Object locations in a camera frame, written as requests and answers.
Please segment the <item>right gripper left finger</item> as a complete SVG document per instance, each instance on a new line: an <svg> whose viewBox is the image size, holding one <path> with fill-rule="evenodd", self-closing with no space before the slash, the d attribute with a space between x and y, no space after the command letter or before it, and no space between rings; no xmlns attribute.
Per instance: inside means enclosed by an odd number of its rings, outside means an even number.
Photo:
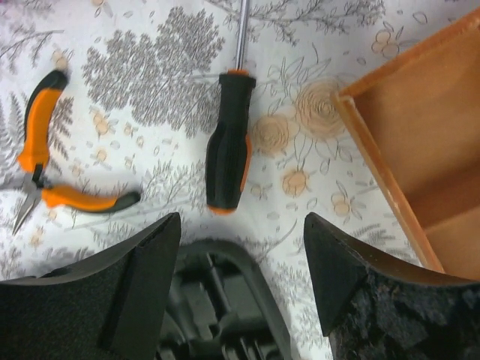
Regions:
<svg viewBox="0 0 480 360"><path fill-rule="evenodd" d="M171 213L42 277L1 283L3 359L153 359L181 238Z"/></svg>

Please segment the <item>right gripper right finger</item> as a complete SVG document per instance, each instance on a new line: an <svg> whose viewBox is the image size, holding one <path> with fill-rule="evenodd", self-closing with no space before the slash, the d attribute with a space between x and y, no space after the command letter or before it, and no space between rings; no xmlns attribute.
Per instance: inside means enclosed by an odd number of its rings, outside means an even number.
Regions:
<svg viewBox="0 0 480 360"><path fill-rule="evenodd" d="M304 246L335 359L477 359L479 283L398 259L318 214Z"/></svg>

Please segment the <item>black plastic tool case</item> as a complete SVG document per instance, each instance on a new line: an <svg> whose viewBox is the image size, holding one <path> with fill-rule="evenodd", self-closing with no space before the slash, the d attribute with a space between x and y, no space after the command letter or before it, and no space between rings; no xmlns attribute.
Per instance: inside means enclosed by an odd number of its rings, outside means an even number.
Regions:
<svg viewBox="0 0 480 360"><path fill-rule="evenodd" d="M155 357L293 357L284 318L243 247L205 239L179 248Z"/></svg>

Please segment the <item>large black orange screwdriver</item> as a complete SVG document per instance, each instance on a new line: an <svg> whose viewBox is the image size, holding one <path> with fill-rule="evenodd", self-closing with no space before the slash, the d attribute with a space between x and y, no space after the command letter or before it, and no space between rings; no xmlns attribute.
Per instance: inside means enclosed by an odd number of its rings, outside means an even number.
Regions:
<svg viewBox="0 0 480 360"><path fill-rule="evenodd" d="M251 159L248 119L256 79L244 69L249 9L250 2L242 1L235 67L219 76L219 116L206 149L206 204L217 215L237 209Z"/></svg>

